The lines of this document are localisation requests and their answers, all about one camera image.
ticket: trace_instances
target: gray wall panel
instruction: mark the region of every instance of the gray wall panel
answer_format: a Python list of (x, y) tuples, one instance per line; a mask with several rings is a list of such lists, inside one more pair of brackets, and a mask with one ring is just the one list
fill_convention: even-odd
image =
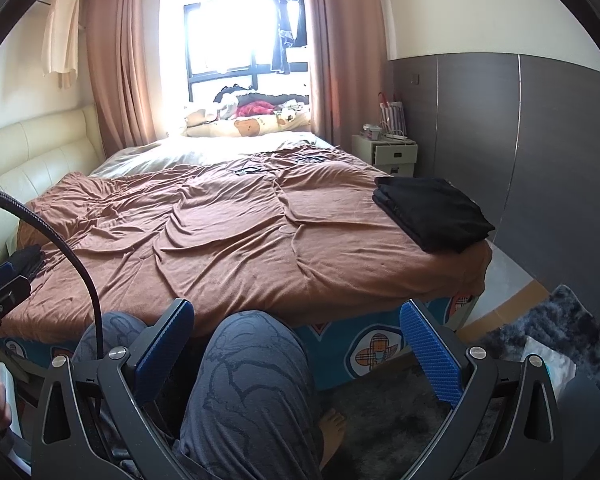
[(600, 322), (600, 73), (522, 57), (516, 167), (496, 244)]
[(436, 56), (392, 61), (394, 89), (405, 107), (408, 136), (418, 143), (416, 176), (433, 176), (436, 149)]
[(520, 59), (518, 148), (518, 56), (392, 61), (420, 174), (447, 178), (494, 224), (502, 218), (496, 245), (549, 290), (569, 285), (600, 321), (600, 73)]
[(518, 135), (518, 56), (440, 55), (438, 81), (434, 172), (478, 203), (498, 227)]

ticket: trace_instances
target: bedside table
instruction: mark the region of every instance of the bedside table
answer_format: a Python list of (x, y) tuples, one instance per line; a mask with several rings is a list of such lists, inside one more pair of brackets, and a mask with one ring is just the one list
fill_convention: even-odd
[(418, 158), (418, 145), (408, 140), (378, 139), (354, 135), (351, 139), (352, 154), (390, 175), (413, 176)]

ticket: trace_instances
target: folded black clothing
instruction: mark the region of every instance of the folded black clothing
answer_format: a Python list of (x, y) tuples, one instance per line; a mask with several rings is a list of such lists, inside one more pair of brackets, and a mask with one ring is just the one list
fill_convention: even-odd
[(442, 178), (379, 176), (373, 200), (426, 253), (461, 253), (495, 227), (480, 207)]
[(283, 105), (287, 101), (292, 101), (295, 99), (299, 103), (309, 104), (309, 96), (308, 95), (298, 95), (298, 94), (283, 94), (283, 95), (267, 95), (267, 94), (258, 94), (257, 92), (251, 94), (245, 94), (238, 96), (238, 108), (244, 105), (250, 105), (256, 101), (264, 101), (269, 103), (270, 105), (278, 106)]
[(31, 281), (42, 268), (44, 256), (40, 245), (36, 244), (15, 251), (7, 261), (13, 267), (16, 276), (22, 275)]

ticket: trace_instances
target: white wall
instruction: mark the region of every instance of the white wall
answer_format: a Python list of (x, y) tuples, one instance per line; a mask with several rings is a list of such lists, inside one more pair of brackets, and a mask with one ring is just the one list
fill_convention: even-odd
[(600, 71), (600, 50), (560, 0), (391, 0), (397, 57), (505, 52)]
[[(160, 77), (160, 0), (142, 0), (142, 26), (144, 27), (144, 60), (149, 101), (154, 117), (155, 132), (159, 138), (166, 135), (169, 115), (166, 109), (168, 106), (165, 107), (165, 99), (162, 96), (162, 78)], [(184, 54), (182, 54), (182, 63), (184, 63)], [(183, 77), (185, 77), (184, 91), (186, 92), (187, 81), (184, 72)]]
[(42, 73), (42, 38), (49, 6), (35, 3), (0, 46), (0, 128), (93, 102), (84, 32), (78, 35), (78, 79), (58, 88)]

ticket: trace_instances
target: pink curtain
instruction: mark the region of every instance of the pink curtain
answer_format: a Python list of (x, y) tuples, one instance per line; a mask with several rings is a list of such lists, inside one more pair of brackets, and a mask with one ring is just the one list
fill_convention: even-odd
[(107, 156), (154, 142), (141, 0), (89, 0), (86, 35), (91, 87)]
[(381, 0), (305, 0), (312, 46), (312, 128), (350, 152), (351, 136), (378, 123), (386, 74)]

